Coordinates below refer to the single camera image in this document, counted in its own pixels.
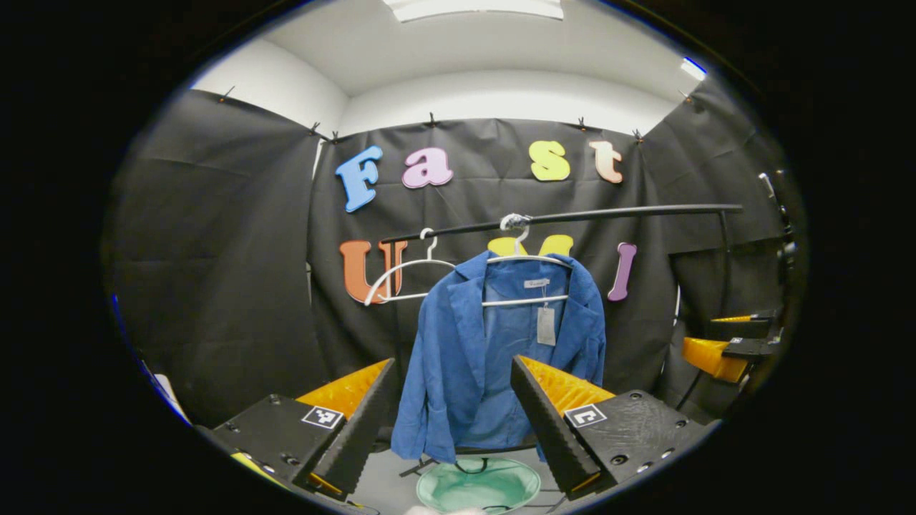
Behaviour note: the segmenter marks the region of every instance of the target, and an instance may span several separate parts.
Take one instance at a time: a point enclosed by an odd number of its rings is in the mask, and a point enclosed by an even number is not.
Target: ceiling light
[[[560,0],[383,0],[400,22],[469,12],[505,12],[563,19]]]
[[[706,78],[706,70],[704,70],[703,68],[700,68],[700,66],[697,63],[687,58],[684,58],[684,61],[681,63],[681,70],[686,71],[691,77],[693,77],[697,81],[701,81]]]

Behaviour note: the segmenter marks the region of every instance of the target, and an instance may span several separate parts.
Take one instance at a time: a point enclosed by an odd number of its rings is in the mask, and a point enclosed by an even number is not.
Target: white wall
[[[224,94],[318,131],[337,130],[349,100],[337,84],[285,49],[255,40],[207,70],[192,89]]]
[[[340,136],[437,120],[521,118],[578,123],[646,134],[676,103],[620,84],[545,71],[472,71],[436,75],[350,100]]]

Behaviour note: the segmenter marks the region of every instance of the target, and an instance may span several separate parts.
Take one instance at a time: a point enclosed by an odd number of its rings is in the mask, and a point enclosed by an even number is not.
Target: clothing rack
[[[599,218],[628,218],[633,216],[657,216],[662,214],[717,214],[719,217],[719,227],[722,229],[722,252],[723,252],[723,285],[722,296],[719,301],[719,314],[725,316],[725,306],[728,300],[728,290],[731,288],[732,276],[732,242],[728,235],[728,224],[725,222],[726,213],[741,213],[744,206],[731,203],[713,203],[713,204],[675,204],[675,205],[651,205],[640,207],[624,207],[617,209],[599,209],[594,211],[581,211],[577,213],[563,214],[544,214],[542,216],[524,216],[514,214],[504,217],[499,222],[489,222],[486,224],[460,225],[449,227],[447,229],[430,230],[424,229],[422,233],[407,236],[395,236],[385,238],[379,243],[389,244],[394,250],[394,242],[407,241],[412,239],[422,239],[438,235],[457,235],[462,233],[476,233],[493,229],[507,230],[509,228],[527,227],[537,224],[551,224],[555,222],[580,222],[583,220],[595,220]]]
[[[624,207],[618,209],[599,209],[596,211],[581,211],[578,213],[563,214],[544,214],[542,216],[527,216],[525,221],[517,225],[550,224],[554,222],[580,222],[582,220],[594,220],[598,218],[627,218],[631,216],[654,216],[660,214],[719,214],[723,219],[725,213],[741,213],[744,207],[738,204],[684,204],[684,205],[653,205],[643,207]],[[447,229],[426,231],[425,237],[438,235],[457,235],[461,233],[476,233],[492,229],[499,229],[500,222],[488,222],[486,224],[460,225]],[[420,233],[407,236],[394,236],[385,238],[379,243],[394,243],[396,241],[407,241],[420,239]]]

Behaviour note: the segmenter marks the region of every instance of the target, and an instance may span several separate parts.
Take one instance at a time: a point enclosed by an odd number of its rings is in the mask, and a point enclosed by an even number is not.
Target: foam letter
[[[538,181],[562,181],[570,175],[570,163],[561,156],[566,149],[557,141],[535,141],[528,148],[528,155],[534,160],[531,171]]]
[[[486,248],[498,256],[513,256],[515,254],[515,238],[501,237],[492,239],[490,243],[486,245]],[[569,256],[571,248],[573,248],[573,239],[571,237],[567,235],[550,235],[544,239],[544,243],[541,244],[538,255],[547,256],[548,254],[560,254]],[[525,250],[524,245],[519,244],[518,250],[521,252],[522,256],[528,255],[528,251]]]
[[[372,285],[367,284],[365,281],[365,255],[369,253],[371,248],[372,245],[364,240],[345,241],[340,246],[341,254],[343,254],[343,284],[346,287],[346,292],[359,303],[365,301],[365,296],[372,289]],[[387,272],[392,267],[391,245],[379,243],[378,248],[385,253],[385,272]],[[407,248],[406,241],[395,242],[395,267],[400,265],[401,255],[404,253],[405,248]],[[396,295],[400,292],[401,270],[391,275],[395,277],[395,288],[391,294]],[[390,281],[391,276],[388,276],[385,282],[379,285],[378,290],[376,290],[376,296],[372,299],[373,304],[382,302],[382,296],[387,294],[387,286]]]
[[[418,164],[420,158],[425,161]],[[410,166],[401,176],[401,182],[411,189],[422,188],[427,184],[442,186],[452,180],[449,160],[445,150],[436,147],[422,148],[407,156],[404,164]]]
[[[598,169],[598,175],[605,181],[621,182],[624,176],[619,171],[614,170],[614,161],[623,160],[623,157],[620,152],[614,150],[611,142],[591,141],[588,146],[594,148],[594,167]]]
[[[378,181],[376,164],[368,160],[378,160],[381,157],[382,149],[378,145],[373,145],[337,167],[335,174],[341,178],[343,188],[346,190],[346,212],[352,213],[376,198],[376,191],[367,188],[365,183],[368,181],[370,184],[375,184]],[[360,167],[363,161],[368,162],[364,167]]]
[[[614,288],[607,293],[607,299],[611,302],[623,301],[627,297],[627,282],[629,281],[629,271],[633,268],[636,246],[631,243],[621,243],[617,246],[617,254],[620,255],[620,261],[617,261]]]

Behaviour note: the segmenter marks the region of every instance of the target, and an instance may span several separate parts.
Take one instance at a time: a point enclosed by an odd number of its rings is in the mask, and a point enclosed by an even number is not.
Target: white ceiling
[[[382,0],[327,0],[263,37],[344,93],[459,71],[554,71],[617,82],[678,102],[697,81],[681,53],[597,0],[563,0],[564,20],[466,13],[399,23]]]

